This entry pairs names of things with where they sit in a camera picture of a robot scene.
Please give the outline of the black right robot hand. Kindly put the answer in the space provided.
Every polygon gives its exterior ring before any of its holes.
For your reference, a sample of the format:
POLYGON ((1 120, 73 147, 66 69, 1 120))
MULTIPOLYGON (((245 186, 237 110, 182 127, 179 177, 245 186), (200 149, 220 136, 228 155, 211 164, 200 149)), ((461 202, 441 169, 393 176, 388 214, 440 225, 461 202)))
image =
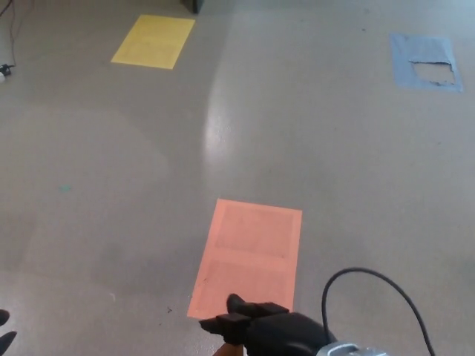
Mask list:
POLYGON ((200 327, 243 346, 249 355, 316 355, 337 341, 322 324, 276 303, 246 302, 230 294, 226 308, 225 314, 201 320, 200 327))

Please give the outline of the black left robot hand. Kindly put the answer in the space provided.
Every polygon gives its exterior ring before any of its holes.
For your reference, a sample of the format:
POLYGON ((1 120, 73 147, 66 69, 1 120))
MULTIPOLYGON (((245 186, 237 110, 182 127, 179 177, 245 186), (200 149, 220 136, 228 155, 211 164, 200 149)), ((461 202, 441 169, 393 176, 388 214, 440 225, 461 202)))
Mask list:
MULTIPOLYGON (((7 310, 1 309, 0 310, 0 325, 3 326, 9 319, 10 319, 10 313, 7 310)), ((15 340, 16 335, 17 335, 17 332, 10 331, 1 336, 0 338, 1 355, 3 355, 8 350, 11 343, 15 340)))

